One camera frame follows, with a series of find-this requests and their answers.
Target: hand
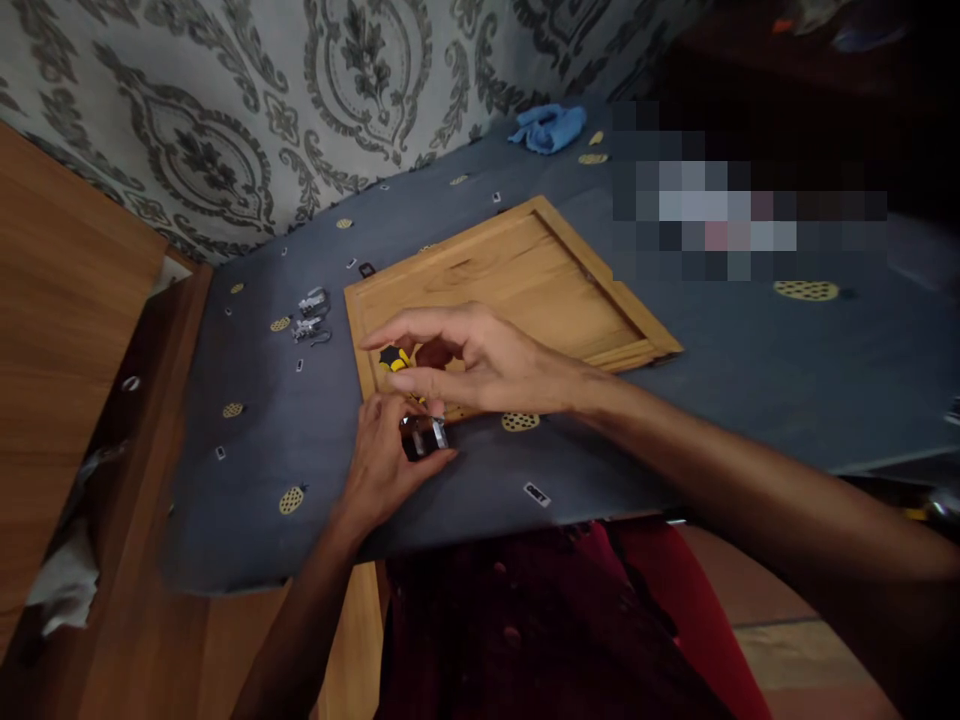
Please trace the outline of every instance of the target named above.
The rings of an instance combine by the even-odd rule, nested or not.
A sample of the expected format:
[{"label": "hand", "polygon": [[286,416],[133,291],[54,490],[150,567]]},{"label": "hand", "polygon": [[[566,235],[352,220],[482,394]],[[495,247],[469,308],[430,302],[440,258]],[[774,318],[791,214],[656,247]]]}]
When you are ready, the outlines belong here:
[{"label": "hand", "polygon": [[400,420],[425,415],[426,408],[402,395],[377,393],[360,407],[357,445],[343,495],[333,519],[366,537],[386,522],[423,482],[457,456],[437,450],[410,462],[400,444]]},{"label": "hand", "polygon": [[[609,377],[541,345],[480,303],[403,310],[360,341],[364,350],[396,345],[417,367],[388,375],[401,392],[488,412],[577,409],[584,381]],[[466,372],[443,368],[460,358]]]}]

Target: wall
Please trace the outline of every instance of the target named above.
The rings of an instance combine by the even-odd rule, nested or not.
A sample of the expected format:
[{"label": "wall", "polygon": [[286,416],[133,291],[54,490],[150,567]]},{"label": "wall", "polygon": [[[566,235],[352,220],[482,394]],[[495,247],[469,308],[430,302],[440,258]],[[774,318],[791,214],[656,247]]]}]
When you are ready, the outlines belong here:
[{"label": "wall", "polygon": [[11,0],[0,119],[214,264],[491,118],[629,97],[702,0]]}]

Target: right hand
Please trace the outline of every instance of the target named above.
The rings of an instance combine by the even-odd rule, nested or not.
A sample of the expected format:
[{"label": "right hand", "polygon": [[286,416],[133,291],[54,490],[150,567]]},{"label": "right hand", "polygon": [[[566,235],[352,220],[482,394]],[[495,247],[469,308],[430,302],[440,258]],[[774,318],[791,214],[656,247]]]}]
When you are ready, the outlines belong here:
[{"label": "right hand", "polygon": [[[487,412],[578,409],[584,383],[607,377],[538,343],[480,303],[403,310],[360,341],[364,350],[396,345],[417,367],[388,375],[396,390]],[[445,372],[453,358],[462,373]]]}]

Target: wooden frame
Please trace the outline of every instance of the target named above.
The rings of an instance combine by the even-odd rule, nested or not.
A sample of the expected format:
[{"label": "wooden frame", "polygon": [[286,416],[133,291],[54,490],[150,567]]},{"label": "wooden frame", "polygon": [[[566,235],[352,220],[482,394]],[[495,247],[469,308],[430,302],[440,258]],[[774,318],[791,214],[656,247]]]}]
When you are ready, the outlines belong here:
[{"label": "wooden frame", "polygon": [[[356,347],[356,343],[360,340],[358,334],[365,334],[365,330],[371,329],[363,328],[361,308],[364,295],[376,291],[387,283],[395,282],[398,276],[408,272],[421,270],[424,266],[429,267],[431,264],[439,266],[451,250],[471,243],[482,242],[487,237],[498,235],[512,224],[521,222],[530,215],[535,215],[550,230],[560,245],[579,265],[588,281],[593,283],[606,296],[620,316],[627,321],[627,324],[643,336],[642,339],[614,350],[584,358],[586,362],[607,372],[617,373],[647,365],[657,358],[683,350],[680,343],[640,302],[636,295],[622,282],[613,279],[613,272],[610,267],[580,237],[557,209],[541,195],[470,230],[455,235],[433,248],[397,263],[389,269],[389,272],[378,273],[344,289],[347,316],[350,321],[351,333],[354,335],[354,352],[364,399],[377,391],[378,376],[376,354],[368,353]],[[476,411],[469,408],[448,408],[447,420],[461,420],[474,414],[476,414]]]}]

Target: wooden cabinet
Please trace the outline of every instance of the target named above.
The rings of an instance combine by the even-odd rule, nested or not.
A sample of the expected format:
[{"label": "wooden cabinet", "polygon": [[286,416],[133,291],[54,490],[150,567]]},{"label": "wooden cabinet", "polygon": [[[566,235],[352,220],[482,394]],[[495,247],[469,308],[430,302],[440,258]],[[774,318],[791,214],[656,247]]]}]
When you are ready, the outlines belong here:
[{"label": "wooden cabinet", "polygon": [[0,658],[166,242],[0,125]]}]

